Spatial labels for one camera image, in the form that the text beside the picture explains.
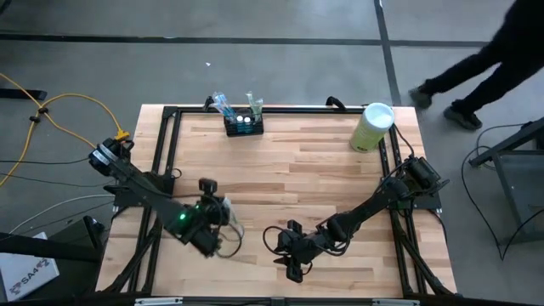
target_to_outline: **black shoe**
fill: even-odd
[[[416,106],[419,108],[427,109],[433,103],[433,95],[424,93],[421,86],[412,89],[409,94],[411,100],[414,101]]]
[[[476,131],[482,127],[482,122],[474,115],[474,113],[465,115],[459,111],[455,111],[452,106],[444,110],[444,117],[470,131]]]

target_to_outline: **gray floor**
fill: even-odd
[[[501,24],[512,0],[382,0],[390,39],[486,41]],[[372,0],[17,0],[0,16],[0,29],[48,33],[154,35],[176,37],[273,37],[379,39]],[[383,51],[376,46],[111,44],[0,42],[0,71],[26,88],[89,94],[104,101],[121,124],[133,131],[143,103],[202,103],[214,90],[230,99],[252,90],[269,104],[322,104],[335,95],[348,105],[391,104]],[[403,105],[406,91],[440,73],[472,48],[392,49]],[[450,258],[458,291],[468,297],[542,303],[544,244],[517,245],[502,262],[492,237],[468,201],[461,184],[462,158],[474,147],[476,133],[446,122],[441,111],[469,93],[488,73],[436,97],[419,113],[428,159],[450,185],[441,191]],[[532,77],[479,116],[484,127],[527,122],[542,116],[544,74]],[[0,81],[0,86],[7,86]],[[93,142],[111,136],[114,126],[96,105],[79,99],[55,102],[52,116]],[[32,102],[0,100],[2,158],[16,159],[35,111]],[[492,145],[516,131],[495,130],[483,137]],[[68,161],[89,152],[84,143],[40,123],[27,160]],[[8,164],[0,171],[7,172]],[[73,184],[98,184],[101,177],[85,163],[68,166],[23,165],[18,175]],[[496,175],[468,168],[469,188],[500,237],[515,230]],[[0,189],[0,230],[13,228],[58,201],[100,193],[17,178]],[[46,224],[105,201],[79,201],[30,225]],[[109,207],[92,211],[108,224]],[[65,221],[51,224],[49,234]]]

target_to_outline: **yellow cable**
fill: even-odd
[[[8,172],[8,175],[6,175],[5,178],[2,179],[2,181],[0,181],[0,187],[2,187],[6,181],[11,177],[11,174],[15,171],[15,169],[17,169],[17,167],[20,165],[20,162],[23,160],[23,158],[25,158],[25,155],[26,155],[26,151],[28,150],[28,145],[30,144],[31,142],[31,136],[32,136],[32,131],[34,130],[34,126],[35,126],[35,122],[32,122],[31,123],[31,126],[30,128],[28,129],[28,134],[26,135],[26,141],[25,141],[25,146],[23,147],[23,152],[20,154],[20,157],[19,157],[19,161],[17,161],[13,167],[11,167],[11,169],[9,170]]]
[[[111,118],[113,119],[113,122],[116,124],[116,127],[117,127],[117,136],[116,136],[116,139],[126,139],[129,137],[129,134],[128,132],[125,132],[121,129],[121,126],[119,125],[119,122],[117,121],[115,115],[113,115],[113,113],[111,112],[110,109],[108,109],[108,107],[106,105],[104,105],[102,102],[96,100],[96,99],[93,99],[91,97],[88,97],[86,95],[83,95],[83,94],[79,94],[79,93],[64,93],[64,94],[61,94],[61,95],[58,95],[56,97],[53,97],[52,99],[49,99],[47,100],[45,103],[43,103],[43,105],[40,105],[40,103],[38,101],[36,101],[36,99],[34,99],[34,97],[32,97],[24,88],[22,88],[17,82],[13,81],[12,79],[10,79],[9,77],[7,77],[6,75],[4,75],[3,73],[0,73],[0,77],[3,77],[6,81],[12,83],[15,87],[17,87],[18,89],[20,89],[23,93],[25,93],[36,105],[38,108],[43,108],[45,107],[46,105],[48,105],[49,103],[57,100],[57,99],[60,99],[60,98],[64,98],[64,97],[81,97],[81,98],[84,98],[84,99],[88,99],[88,100],[91,100],[97,104],[99,104],[100,106],[102,106],[102,108],[104,108],[105,111],[108,112],[108,114],[110,114]],[[74,136],[75,138],[77,139],[80,139],[81,141],[87,143],[91,148],[94,149],[94,144],[90,141],[88,141],[87,139],[85,139],[83,136],[77,134],[77,133],[74,133],[72,131],[70,131],[69,129],[67,128],[64,128],[64,127],[61,127],[59,124],[57,124],[57,122],[55,122],[53,120],[53,118],[51,118],[51,116],[48,114],[48,113],[44,113],[44,115],[49,119],[49,121],[53,124],[53,126],[55,126],[56,128],[58,128],[59,130],[61,130],[62,132],[65,132],[65,133],[68,133],[69,135],[71,136]],[[34,130],[34,127],[35,127],[36,123],[35,122],[32,122],[31,125],[30,125],[30,128],[28,129],[28,134],[26,135],[26,141],[25,141],[25,146],[23,147],[23,151],[21,152],[20,154],[20,157],[19,157],[19,160],[14,164],[13,167],[11,167],[11,169],[9,170],[8,172],[8,175],[3,178],[2,181],[0,181],[0,187],[2,187],[6,181],[8,180],[8,178],[10,177],[10,175],[15,171],[15,169],[17,169],[17,167],[20,165],[20,162],[25,158],[25,155],[26,155],[26,152],[28,151],[28,147],[30,145],[30,142],[31,142],[31,137],[32,137],[32,132]]]
[[[79,93],[63,93],[63,94],[60,94],[56,97],[53,97],[49,100],[47,100],[43,105],[42,107],[46,107],[47,105],[49,105],[51,102],[54,102],[55,100],[58,100],[58,99],[61,99],[61,98],[64,98],[64,97],[79,97],[79,98],[84,98],[84,99],[87,99],[89,101],[93,101],[94,103],[102,106],[102,108],[108,112],[108,114],[110,114],[111,116],[111,119],[113,119],[113,122],[116,124],[117,126],[117,131],[122,131],[122,128],[121,128],[121,125],[119,124],[119,122],[117,121],[117,118],[115,115],[113,115],[113,112],[111,112],[111,110],[106,106],[104,105],[104,103],[98,101],[97,99],[95,98],[91,98],[89,96],[86,96],[84,94],[79,94]]]

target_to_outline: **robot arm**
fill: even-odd
[[[386,177],[364,203],[351,211],[330,216],[316,226],[316,231],[304,234],[302,225],[290,220],[287,229],[282,229],[278,234],[275,250],[265,242],[270,251],[282,256],[275,263],[287,266],[287,278],[302,282],[301,264],[311,264],[323,252],[333,256],[343,255],[354,233],[368,218],[399,201],[413,201],[418,196],[433,195],[448,183],[440,182],[440,176],[422,157],[411,156],[392,174],[395,172],[399,174]],[[339,248],[337,244],[343,244],[343,247]]]
[[[227,225],[230,218],[222,199],[213,196],[217,183],[202,178],[201,201],[194,206],[179,203],[156,187],[156,174],[142,173],[130,162],[132,147],[132,142],[107,139],[89,154],[89,163],[103,175],[117,179],[121,188],[131,192],[141,205],[151,207],[170,235],[183,244],[191,243],[205,257],[213,256],[221,244],[219,228]]]

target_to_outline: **butcher block tabletop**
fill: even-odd
[[[151,169],[164,106],[142,105],[132,150],[132,163],[142,171]],[[425,156],[414,109],[393,109],[395,123],[414,147],[416,156]],[[383,174],[376,150],[358,153],[349,145],[359,116],[264,114],[263,135],[228,138],[219,114],[184,113],[174,162],[174,168],[183,175],[175,182],[174,198],[194,203],[197,198],[179,197],[200,193],[198,179],[214,179],[218,182],[216,195],[232,201],[236,218],[246,233],[234,257],[205,259],[193,246],[184,246],[163,232],[153,295],[402,297],[386,211],[362,224],[343,256],[323,253],[317,257],[302,284],[286,278],[286,267],[273,263],[278,257],[265,248],[262,240],[263,230],[270,225],[286,228],[287,221],[294,219],[304,231],[311,231],[332,214],[356,207],[371,196]],[[171,131],[172,123],[167,130],[160,169],[164,169]],[[392,161],[388,135],[386,143]],[[410,151],[401,139],[399,146],[404,159]],[[133,255],[142,211],[131,207],[113,220],[97,290],[106,288]],[[439,221],[428,211],[415,211],[414,222],[422,257],[454,292],[456,286]],[[275,245],[277,234],[274,230],[267,234],[270,245]],[[234,249],[235,242],[224,241],[221,251]],[[143,263],[141,280],[147,258]],[[406,265],[416,290],[413,263],[407,260]]]

